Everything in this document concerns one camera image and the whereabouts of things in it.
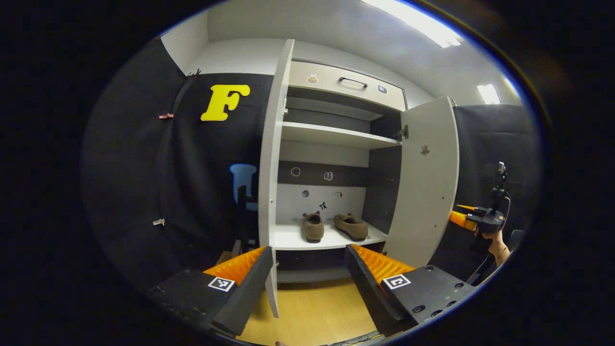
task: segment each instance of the door hinge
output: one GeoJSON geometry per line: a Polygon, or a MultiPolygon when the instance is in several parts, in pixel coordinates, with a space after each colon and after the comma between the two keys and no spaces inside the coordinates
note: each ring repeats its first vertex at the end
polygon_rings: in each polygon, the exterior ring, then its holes
{"type": "Polygon", "coordinates": [[[402,137],[407,139],[408,138],[408,125],[404,125],[402,130],[393,134],[393,137],[397,137],[400,140],[402,139],[402,137]]]}

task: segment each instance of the drawer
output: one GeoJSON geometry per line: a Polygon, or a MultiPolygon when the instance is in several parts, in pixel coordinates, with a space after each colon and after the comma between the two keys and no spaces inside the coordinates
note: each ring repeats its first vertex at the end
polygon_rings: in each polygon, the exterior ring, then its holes
{"type": "Polygon", "coordinates": [[[406,110],[403,91],[400,88],[379,79],[339,67],[292,61],[288,85],[346,95],[399,111],[406,110]]]}

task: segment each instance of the cabinet shelf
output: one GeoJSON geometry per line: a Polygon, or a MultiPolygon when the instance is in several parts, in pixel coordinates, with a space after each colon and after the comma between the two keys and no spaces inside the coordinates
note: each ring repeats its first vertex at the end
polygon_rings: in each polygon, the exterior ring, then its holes
{"type": "Polygon", "coordinates": [[[380,149],[402,144],[398,140],[365,134],[363,132],[338,129],[336,127],[291,123],[288,121],[282,123],[282,139],[343,145],[345,147],[361,149],[380,149]]]}
{"type": "Polygon", "coordinates": [[[380,243],[387,235],[367,224],[368,237],[364,241],[352,241],[332,224],[325,223],[325,234],[319,243],[308,243],[301,232],[301,224],[277,224],[271,230],[271,246],[276,250],[323,250],[346,247],[347,244],[366,245],[380,243]]]}

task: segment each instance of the wooden floor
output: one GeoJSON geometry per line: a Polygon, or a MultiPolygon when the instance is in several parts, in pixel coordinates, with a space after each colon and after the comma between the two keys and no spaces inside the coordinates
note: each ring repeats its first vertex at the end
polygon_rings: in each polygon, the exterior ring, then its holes
{"type": "Polygon", "coordinates": [[[261,345],[327,345],[376,330],[352,279],[326,283],[280,284],[279,318],[263,290],[237,339],[261,345]]]}

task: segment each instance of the open cabinet door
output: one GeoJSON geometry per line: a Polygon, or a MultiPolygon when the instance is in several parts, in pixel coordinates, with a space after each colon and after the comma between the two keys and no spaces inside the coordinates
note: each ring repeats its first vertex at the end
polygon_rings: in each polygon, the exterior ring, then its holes
{"type": "Polygon", "coordinates": [[[453,208],[459,177],[459,140],[448,97],[402,112],[402,169],[384,251],[411,267],[434,255],[453,208]]]}
{"type": "MultiPolygon", "coordinates": [[[[290,59],[293,55],[294,39],[286,40],[276,74],[271,84],[271,93],[265,112],[263,144],[261,147],[260,172],[258,174],[258,238],[260,246],[270,246],[270,230],[276,225],[277,169],[280,158],[280,141],[282,140],[282,122],[288,92],[290,59]]],[[[272,249],[274,265],[265,281],[267,298],[274,317],[277,311],[277,275],[276,249],[272,249]]]]}

